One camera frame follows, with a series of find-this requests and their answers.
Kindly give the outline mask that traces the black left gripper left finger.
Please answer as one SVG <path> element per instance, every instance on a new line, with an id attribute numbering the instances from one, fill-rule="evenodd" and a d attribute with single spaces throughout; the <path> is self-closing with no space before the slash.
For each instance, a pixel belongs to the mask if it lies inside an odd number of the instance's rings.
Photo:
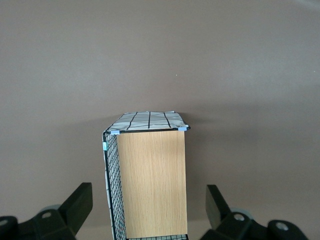
<path id="1" fill-rule="evenodd" d="M 83 182 L 57 208 L 45 209 L 19 223 L 15 216 L 0 217 L 2 240 L 75 240 L 93 208 L 93 189 Z"/>

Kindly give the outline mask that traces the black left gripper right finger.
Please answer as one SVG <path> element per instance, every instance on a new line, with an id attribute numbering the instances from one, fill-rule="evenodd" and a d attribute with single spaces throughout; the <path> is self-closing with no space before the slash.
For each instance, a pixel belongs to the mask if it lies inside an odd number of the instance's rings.
<path id="1" fill-rule="evenodd" d="M 211 226 L 202 240 L 307 240 L 295 224 L 271 220 L 267 226 L 257 223 L 247 214 L 232 211 L 214 184 L 206 186 L 205 210 Z"/>

